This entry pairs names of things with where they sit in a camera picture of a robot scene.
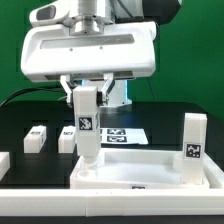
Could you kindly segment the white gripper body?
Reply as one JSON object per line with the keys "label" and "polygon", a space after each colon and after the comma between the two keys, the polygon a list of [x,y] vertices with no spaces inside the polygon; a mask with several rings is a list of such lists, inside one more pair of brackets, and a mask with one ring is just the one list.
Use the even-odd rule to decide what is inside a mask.
{"label": "white gripper body", "polygon": [[72,36],[63,25],[31,29],[24,40],[21,70],[33,82],[56,81],[62,75],[76,80],[148,77],[156,69],[153,22],[113,24],[102,34]]}

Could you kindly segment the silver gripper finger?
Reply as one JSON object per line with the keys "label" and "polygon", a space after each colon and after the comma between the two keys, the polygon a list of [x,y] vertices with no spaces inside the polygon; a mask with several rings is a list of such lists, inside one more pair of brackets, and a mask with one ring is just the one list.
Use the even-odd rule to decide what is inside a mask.
{"label": "silver gripper finger", "polygon": [[71,77],[69,75],[60,76],[60,84],[66,93],[66,103],[68,106],[73,106],[73,85],[71,83]]}
{"label": "silver gripper finger", "polygon": [[97,92],[97,105],[104,106],[108,104],[109,93],[112,91],[115,85],[115,79],[113,73],[104,74],[104,85],[100,91]]}

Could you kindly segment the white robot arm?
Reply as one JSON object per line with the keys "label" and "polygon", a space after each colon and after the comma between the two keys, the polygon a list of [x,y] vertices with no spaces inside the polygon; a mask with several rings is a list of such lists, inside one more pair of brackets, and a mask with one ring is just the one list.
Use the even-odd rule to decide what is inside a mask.
{"label": "white robot arm", "polygon": [[158,28],[181,6],[182,0],[55,0],[29,15],[21,70],[33,82],[61,82],[69,104],[76,81],[102,81],[96,102],[105,105],[117,80],[154,73]]}

